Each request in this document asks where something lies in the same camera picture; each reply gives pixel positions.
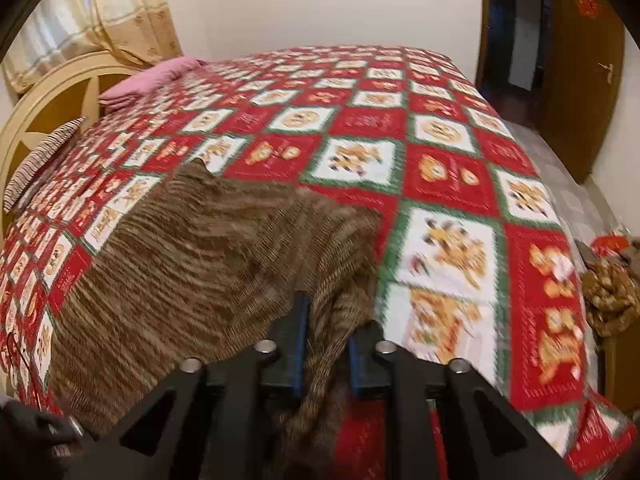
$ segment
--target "red door decoration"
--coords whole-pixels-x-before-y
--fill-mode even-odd
[[[602,6],[596,0],[575,0],[575,4],[578,6],[578,12],[581,16],[592,20],[595,20],[602,10]]]

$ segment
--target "door handle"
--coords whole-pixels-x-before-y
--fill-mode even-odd
[[[598,64],[609,72],[609,74],[607,75],[607,83],[613,83],[613,63],[609,63],[608,66],[603,65],[602,63]]]

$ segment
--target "headboard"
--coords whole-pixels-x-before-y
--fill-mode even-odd
[[[76,57],[40,79],[15,105],[0,133],[0,206],[15,169],[42,139],[60,124],[81,116],[87,116],[82,125],[85,131],[100,118],[98,95],[135,71],[101,51]],[[0,248],[11,220],[11,213],[2,213]]]

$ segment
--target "sheer curtain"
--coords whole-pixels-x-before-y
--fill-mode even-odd
[[[141,68],[180,55],[166,0],[42,0],[2,69],[14,91],[23,94],[55,66],[104,49]]]
[[[25,93],[53,67],[100,50],[86,0],[42,0],[2,61],[8,83]]]

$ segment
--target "bed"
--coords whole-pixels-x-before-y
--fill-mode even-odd
[[[579,475],[599,478],[632,444],[633,424],[586,381],[588,327],[552,197],[448,57],[279,50],[205,65],[100,118],[97,93],[130,73],[107,53],[73,60],[34,87],[0,137],[4,185],[64,99],[76,103],[68,118],[89,116],[51,178],[3,218],[0,361],[22,400],[60,410],[50,342],[66,294],[136,202],[199,157],[224,178],[292,182],[378,211],[386,338],[421,358],[470,360]],[[346,443],[360,448],[355,472],[380,460],[382,434],[367,421],[382,412],[369,410],[338,435],[343,455]]]

